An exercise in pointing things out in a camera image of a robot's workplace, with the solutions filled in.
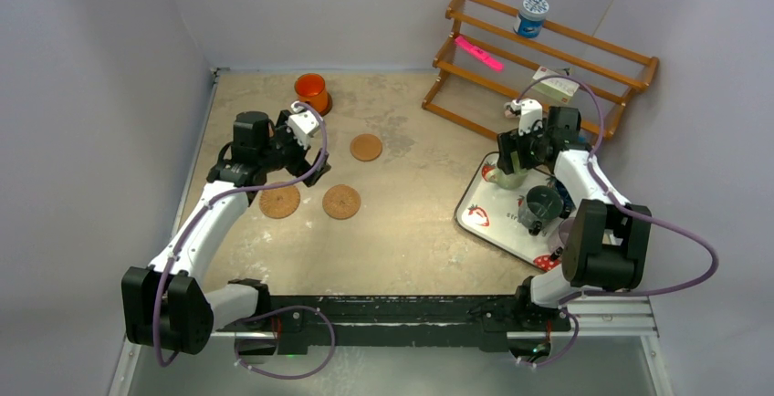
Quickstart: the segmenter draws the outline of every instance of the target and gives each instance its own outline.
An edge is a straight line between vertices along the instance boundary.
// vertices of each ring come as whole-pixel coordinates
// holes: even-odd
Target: blue container
[[[513,24],[513,30],[522,37],[537,37],[543,29],[543,22],[546,21],[548,13],[549,3],[546,0],[524,0],[518,10],[518,19]]]

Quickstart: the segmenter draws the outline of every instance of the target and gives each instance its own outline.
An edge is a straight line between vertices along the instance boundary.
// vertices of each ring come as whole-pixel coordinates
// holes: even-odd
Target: pink marker
[[[490,56],[489,53],[486,52],[484,49],[481,49],[480,47],[473,45],[472,43],[465,40],[465,38],[462,36],[457,36],[457,38],[455,39],[455,42],[458,46],[460,46],[462,49],[467,51],[468,54],[477,58],[478,61],[480,61],[481,63],[484,63],[485,65],[489,66],[492,70],[495,70],[497,72],[502,72],[503,64],[495,60],[495,58]]]

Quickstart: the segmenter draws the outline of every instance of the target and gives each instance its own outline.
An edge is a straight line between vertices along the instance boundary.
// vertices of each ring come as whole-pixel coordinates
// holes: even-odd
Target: beige table surface
[[[297,77],[227,73],[220,78],[185,217],[218,151],[231,140],[235,115],[260,110],[274,120],[295,99]],[[274,294],[502,294],[539,272],[455,224],[455,207],[473,172],[497,146],[420,108],[435,74],[324,77],[334,102],[325,118],[332,170],[314,187],[298,187],[302,202],[288,218],[266,218],[254,203],[215,255],[206,291],[251,277],[263,279]],[[482,97],[480,88],[465,82],[445,90],[450,106],[488,99],[491,108],[502,101]],[[359,162],[350,154],[350,141],[361,133],[382,139],[382,156],[374,162]],[[310,160],[319,144],[316,139]],[[290,178],[284,171],[269,174],[270,182]],[[331,186],[342,183],[360,192],[362,206],[351,219],[339,221],[329,218],[321,203]]]

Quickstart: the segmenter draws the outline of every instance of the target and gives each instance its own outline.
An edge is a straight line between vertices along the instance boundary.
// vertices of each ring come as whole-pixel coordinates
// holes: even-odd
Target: orange mug
[[[320,115],[325,116],[332,107],[332,99],[325,90],[325,79],[318,74],[304,74],[296,80],[298,100],[306,102]]]

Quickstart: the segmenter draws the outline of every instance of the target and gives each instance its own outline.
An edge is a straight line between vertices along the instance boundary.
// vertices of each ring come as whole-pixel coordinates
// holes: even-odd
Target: wooden rack
[[[549,20],[545,21],[545,23],[543,24],[544,30],[552,31],[552,32],[561,34],[563,36],[573,38],[587,45],[591,45],[603,51],[612,53],[618,57],[623,57],[635,63],[643,65],[643,71],[640,77],[630,78],[624,74],[615,72],[614,70],[604,68],[588,60],[584,60],[583,58],[575,57],[571,54],[567,54],[563,51],[560,51],[554,47],[541,44],[538,41],[524,38],[522,36],[518,36],[512,30],[501,28],[499,26],[494,26],[483,20],[479,20],[479,19],[476,19],[475,17],[468,16],[463,13],[463,7],[465,5],[465,2],[467,1],[487,6],[501,13],[505,13],[506,15],[510,15],[514,17],[518,15],[518,10],[516,8],[509,5],[501,4],[498,1],[494,1],[494,0],[452,0],[452,2],[450,2],[449,6],[446,8],[446,18],[454,20],[452,24],[452,32],[449,34],[449,37],[446,39],[444,44],[441,46],[441,49],[438,50],[438,53],[435,55],[435,58],[433,59],[433,67],[439,68],[440,73],[438,75],[438,78],[435,80],[435,84],[433,84],[433,86],[430,88],[430,91],[427,92],[427,95],[424,97],[424,100],[422,101],[422,108],[427,109],[432,113],[435,113],[441,117],[444,117],[454,123],[462,125],[463,127],[473,130],[479,134],[482,134],[490,139],[494,140],[497,138],[497,134],[494,131],[486,127],[483,127],[479,124],[476,124],[475,122],[468,120],[460,115],[457,115],[452,111],[449,111],[447,109],[444,109],[442,107],[439,107],[433,104],[433,98],[435,97],[435,94],[438,93],[438,91],[441,89],[444,83],[449,79],[450,75],[455,75],[460,78],[473,81],[474,83],[480,86],[483,86],[487,89],[491,89],[497,93],[505,95],[509,99],[517,98],[519,95],[519,92],[517,90],[504,86],[500,83],[497,83],[491,79],[482,77],[473,72],[470,72],[469,70],[456,66],[454,64],[454,57],[456,52],[456,44],[454,41],[455,38],[457,36],[464,36],[467,41],[469,41],[473,45],[476,45],[477,47],[480,47],[481,49],[484,49],[490,54],[494,54],[495,56],[502,57],[514,63],[518,63],[519,65],[525,68],[531,69],[533,71],[539,68],[539,64],[534,61],[528,60],[524,57],[511,54],[499,47],[489,45],[488,43],[478,40],[476,38],[473,38],[471,36],[461,34],[460,29],[462,27],[462,24],[476,26],[494,35],[501,36],[513,42],[524,45],[526,47],[536,49],[537,51],[543,54],[547,54],[551,57],[558,58],[573,66],[589,70],[590,72],[593,72],[595,74],[609,78],[611,80],[614,80],[618,83],[625,85],[627,89],[620,96],[612,92],[609,92],[605,89],[600,89],[598,87],[590,85],[591,89],[599,98],[606,99],[616,104],[615,106],[612,106],[612,109],[605,116],[605,120],[604,120],[605,138],[610,138],[613,135],[613,133],[615,133],[616,129],[618,128],[618,124],[621,121],[623,110],[626,108],[626,105],[631,101],[631,99],[636,94],[642,93],[645,90],[647,90],[648,87],[651,85],[651,81],[653,81],[655,71],[658,68],[657,57],[647,57],[642,54],[638,54],[624,47],[616,46],[610,42],[600,40],[599,38],[596,38],[594,36],[583,34],[580,31],[567,28],[566,26],[557,24],[555,22],[551,22]],[[544,104],[543,107],[545,110],[548,110],[548,105]],[[581,128],[595,135],[600,134],[599,126],[587,120],[584,120],[582,122]]]

